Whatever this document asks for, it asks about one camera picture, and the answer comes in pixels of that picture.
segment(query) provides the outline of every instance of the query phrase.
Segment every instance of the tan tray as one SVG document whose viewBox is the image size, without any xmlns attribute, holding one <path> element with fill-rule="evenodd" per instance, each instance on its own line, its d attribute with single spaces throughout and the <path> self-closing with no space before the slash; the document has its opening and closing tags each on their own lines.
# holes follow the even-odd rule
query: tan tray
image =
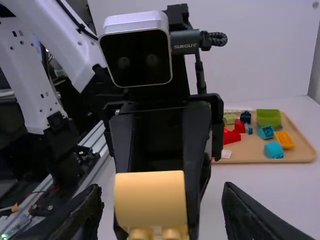
<svg viewBox="0 0 320 240">
<path fill-rule="evenodd" d="M 238 117 L 243 111 L 230 112 Z M 253 134 L 241 134 L 241 141 L 227 144 L 225 150 L 231 150 L 230 158 L 222 158 L 219 161 L 212 161 L 213 164 L 244 164 L 244 163 L 308 163 L 317 157 L 317 151 L 299 131 L 288 116 L 281 112 L 283 130 L 287 131 L 295 144 L 294 149 L 284 150 L 284 158 L 268 159 L 264 156 L 264 146 L 275 139 L 263 140 L 257 135 L 256 111 L 251 112 L 251 125 Z M 229 130 L 234 129 L 234 125 L 226 125 Z"/>
</svg>

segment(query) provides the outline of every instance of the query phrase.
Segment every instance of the light green block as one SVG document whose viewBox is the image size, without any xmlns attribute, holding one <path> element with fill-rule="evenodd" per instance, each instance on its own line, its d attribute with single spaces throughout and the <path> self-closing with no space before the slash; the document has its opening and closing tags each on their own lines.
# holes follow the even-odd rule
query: light green block
<svg viewBox="0 0 320 240">
<path fill-rule="evenodd" d="M 256 122 L 260 127 L 279 127 L 282 124 L 280 111 L 278 109 L 257 109 Z"/>
<path fill-rule="evenodd" d="M 235 120 L 237 119 L 237 115 L 235 114 L 226 114 L 224 115 L 224 124 L 232 125 L 235 124 Z"/>
</svg>

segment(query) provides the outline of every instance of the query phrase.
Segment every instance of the wire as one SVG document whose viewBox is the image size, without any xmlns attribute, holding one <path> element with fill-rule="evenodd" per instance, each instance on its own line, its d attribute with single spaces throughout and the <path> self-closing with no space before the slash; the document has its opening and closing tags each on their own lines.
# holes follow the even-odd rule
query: wire
<svg viewBox="0 0 320 240">
<path fill-rule="evenodd" d="M 211 38 L 212 46 L 223 47 L 228 42 L 228 37 L 223 32 L 210 32 L 209 38 Z"/>
<path fill-rule="evenodd" d="M 49 75 L 48 53 L 47 53 L 45 46 L 42 43 L 40 43 L 40 47 L 41 47 L 42 64 L 43 64 L 45 73 L 46 73 L 47 77 L 49 78 L 50 75 Z"/>
<path fill-rule="evenodd" d="M 188 22 L 188 24 L 184 23 L 183 26 L 186 30 L 194 29 L 190 22 Z M 207 84 L 206 84 L 205 74 L 204 74 L 204 65 L 203 65 L 203 62 L 201 61 L 199 48 L 195 52 L 194 57 L 195 57 L 194 66 L 195 66 L 197 93 L 198 94 L 206 94 L 207 93 Z"/>
<path fill-rule="evenodd" d="M 60 189 L 59 186 L 55 186 L 54 188 L 48 189 L 48 190 L 45 190 L 45 191 L 33 191 L 33 192 L 25 194 L 23 196 L 23 198 L 26 199 L 27 197 L 29 197 L 32 194 L 40 194 L 40 193 L 45 194 L 45 193 L 49 193 L 49 192 L 57 192 L 57 191 L 59 191 L 59 189 Z"/>
<path fill-rule="evenodd" d="M 62 3 L 61 0 L 56 0 L 59 6 L 64 10 L 64 12 L 69 16 L 69 18 L 74 22 L 74 24 L 78 27 L 77 32 L 83 32 L 85 35 L 89 36 L 90 38 L 98 41 L 98 37 L 91 32 L 86 30 L 86 26 L 83 23 L 77 21 L 77 19 L 71 14 L 71 12 L 67 9 L 67 7 Z"/>
<path fill-rule="evenodd" d="M 49 56 L 49 58 L 48 58 L 48 63 L 50 63 L 53 58 L 54 58 L 54 56 L 52 56 L 52 54 L 50 54 L 50 56 Z"/>
</svg>

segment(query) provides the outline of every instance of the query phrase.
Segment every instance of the black cable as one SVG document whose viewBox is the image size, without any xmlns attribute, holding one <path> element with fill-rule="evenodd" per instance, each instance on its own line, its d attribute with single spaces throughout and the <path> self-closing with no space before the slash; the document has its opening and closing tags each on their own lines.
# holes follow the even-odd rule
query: black cable
<svg viewBox="0 0 320 240">
<path fill-rule="evenodd" d="M 223 47 L 228 42 L 228 37 L 223 32 L 210 32 L 209 38 L 211 38 L 212 46 Z"/>
<path fill-rule="evenodd" d="M 184 28 L 187 30 L 192 30 L 193 27 L 190 22 L 188 24 L 183 24 Z M 195 76 L 196 76 L 196 89 L 198 94 L 207 93 L 207 84 L 205 80 L 204 65 L 201 61 L 200 50 L 198 49 L 194 54 L 195 57 Z"/>
<path fill-rule="evenodd" d="M 69 12 L 69 10 L 66 8 L 66 6 L 62 3 L 61 0 L 56 0 L 56 2 L 59 4 L 59 6 L 63 9 L 63 11 L 69 16 L 69 18 L 74 22 L 74 24 L 78 27 L 77 32 L 80 34 L 81 32 L 85 35 L 89 36 L 90 38 L 98 41 L 98 37 L 91 32 L 86 30 L 86 26 L 83 23 L 80 23 L 77 21 L 77 19 Z"/>
<path fill-rule="evenodd" d="M 40 43 L 40 49 L 41 49 L 41 57 L 42 57 L 43 68 L 45 70 L 45 73 L 46 73 L 47 77 L 50 78 L 48 53 L 47 53 L 47 50 L 46 50 L 45 46 L 43 46 L 42 43 Z"/>
</svg>

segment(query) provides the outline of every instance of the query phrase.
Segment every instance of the yellow lego brick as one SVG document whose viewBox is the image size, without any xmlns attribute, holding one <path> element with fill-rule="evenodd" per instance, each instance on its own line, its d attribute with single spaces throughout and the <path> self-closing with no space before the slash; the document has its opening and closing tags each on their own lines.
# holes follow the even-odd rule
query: yellow lego brick
<svg viewBox="0 0 320 240">
<path fill-rule="evenodd" d="M 275 131 L 274 137 L 280 143 L 283 149 L 293 149 L 296 146 L 289 133 L 285 130 Z"/>
</svg>

